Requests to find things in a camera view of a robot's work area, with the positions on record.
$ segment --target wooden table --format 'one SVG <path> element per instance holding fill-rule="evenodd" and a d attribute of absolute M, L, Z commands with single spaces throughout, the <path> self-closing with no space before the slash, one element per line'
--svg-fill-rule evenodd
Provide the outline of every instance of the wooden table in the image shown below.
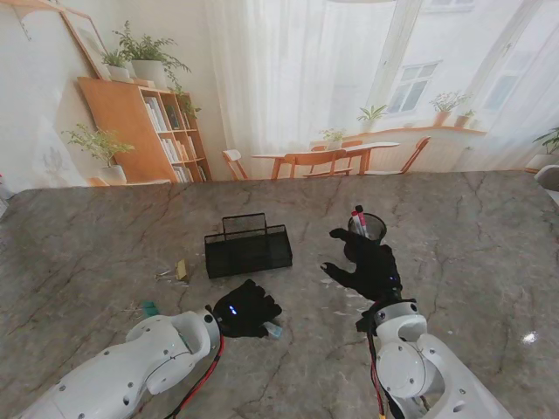
<path fill-rule="evenodd" d="M 362 144 L 361 146 L 353 146 L 344 148 L 346 150 L 346 155 L 343 157 L 360 157 L 359 161 L 359 175 L 364 175 L 369 169 L 370 154 L 373 148 L 391 148 L 399 146 L 399 142 L 371 142 L 370 144 Z M 303 153 L 313 153 L 313 151 L 305 151 Z M 273 159 L 273 169 L 272 169 L 272 179 L 273 181 L 278 179 L 278 174 L 280 173 L 280 167 L 286 162 L 286 153 L 274 154 L 274 155 L 252 155 L 254 159 Z"/>

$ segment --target green plant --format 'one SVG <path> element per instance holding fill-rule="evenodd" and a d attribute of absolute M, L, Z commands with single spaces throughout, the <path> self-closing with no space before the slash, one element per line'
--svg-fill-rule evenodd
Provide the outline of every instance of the green plant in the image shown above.
<path fill-rule="evenodd" d="M 357 117 L 357 120 L 378 120 L 383 117 L 384 112 L 383 110 L 386 108 L 386 105 L 382 105 L 375 109 L 374 106 L 371 106 L 370 109 L 366 107 L 360 107 L 361 111 L 364 115 L 360 115 Z"/>
<path fill-rule="evenodd" d="M 126 59 L 118 49 L 111 52 L 103 52 L 103 64 L 124 68 L 125 63 Z"/>
<path fill-rule="evenodd" d="M 69 144 L 77 144 L 82 151 L 89 151 L 91 156 L 103 160 L 111 167 L 111 160 L 117 153 L 127 153 L 134 150 L 134 146 L 124 144 L 116 140 L 115 133 L 109 133 L 99 129 L 91 131 L 84 124 L 78 124 L 79 131 L 62 131 L 62 134 L 70 134 Z"/>
<path fill-rule="evenodd" d="M 437 112 L 449 112 L 456 106 L 465 102 L 469 98 L 468 95 L 459 95 L 459 92 L 439 93 L 431 103 Z"/>
<path fill-rule="evenodd" d="M 201 107 L 195 107 L 192 105 L 190 98 L 186 95 L 186 92 L 183 91 L 183 88 L 179 84 L 175 84 L 175 88 L 171 89 L 178 98 L 178 106 L 190 115 L 192 118 L 197 119 L 196 112 L 200 112 L 202 110 Z"/>
<path fill-rule="evenodd" d="M 559 127 L 551 129 L 549 133 L 539 136 L 533 142 L 538 141 L 543 141 L 542 145 L 545 146 L 546 154 L 552 155 L 559 148 Z"/>
<path fill-rule="evenodd" d="M 324 134 L 324 140 L 328 142 L 343 141 L 345 130 L 337 131 L 333 128 L 330 128 L 321 131 L 321 134 Z"/>
<path fill-rule="evenodd" d="M 163 52 L 162 48 L 165 45 L 176 45 L 176 42 L 171 38 L 153 39 L 149 35 L 141 37 L 141 41 L 132 38 L 130 30 L 130 22 L 127 20 L 124 24 L 124 31 L 113 31 L 121 40 L 119 45 L 122 47 L 122 54 L 126 59 L 144 59 L 148 61 L 161 61 L 167 76 L 175 84 L 180 86 L 176 78 L 174 70 L 181 68 L 187 72 L 191 72 L 190 68 L 183 64 L 178 58 Z"/>

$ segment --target table leg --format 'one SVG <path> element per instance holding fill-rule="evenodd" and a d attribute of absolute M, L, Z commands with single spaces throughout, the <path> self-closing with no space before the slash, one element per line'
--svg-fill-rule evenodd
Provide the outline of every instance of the table leg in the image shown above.
<path fill-rule="evenodd" d="M 282 159 L 273 159 L 272 177 L 270 177 L 270 179 L 272 179 L 273 181 L 278 179 L 278 175 L 280 174 L 279 171 L 281 167 L 281 161 Z"/>
<path fill-rule="evenodd" d="M 365 153 L 361 155 L 361 159 L 359 161 L 359 175 L 364 175 L 365 172 L 369 169 L 370 164 L 370 150 L 365 150 Z"/>

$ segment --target black glove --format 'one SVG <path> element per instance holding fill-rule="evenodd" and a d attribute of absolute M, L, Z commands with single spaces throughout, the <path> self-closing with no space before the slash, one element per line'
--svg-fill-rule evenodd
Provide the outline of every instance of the black glove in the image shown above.
<path fill-rule="evenodd" d="M 268 335 L 265 322 L 281 314 L 281 307 L 264 288 L 247 279 L 239 288 L 222 297 L 213 309 L 224 336 L 228 338 Z"/>
<path fill-rule="evenodd" d="M 389 294 L 402 291 L 400 275 L 392 249 L 344 229 L 330 231 L 330 236 L 346 243 L 346 254 L 351 254 L 357 267 L 349 273 L 329 262 L 321 265 L 329 277 L 338 284 L 359 292 L 366 299 L 378 301 Z"/>

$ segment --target window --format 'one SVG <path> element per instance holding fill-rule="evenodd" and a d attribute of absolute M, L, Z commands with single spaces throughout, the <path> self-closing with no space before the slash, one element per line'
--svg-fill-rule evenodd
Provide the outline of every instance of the window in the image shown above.
<path fill-rule="evenodd" d="M 493 89 L 487 95 L 486 103 L 483 106 L 484 109 L 499 111 L 503 107 L 521 75 L 528 68 L 532 55 L 531 52 L 517 51 L 513 53 L 505 64 L 505 69 L 497 78 Z"/>
<path fill-rule="evenodd" d="M 431 63 L 405 67 L 387 112 L 398 113 L 413 110 L 437 65 L 438 63 Z"/>

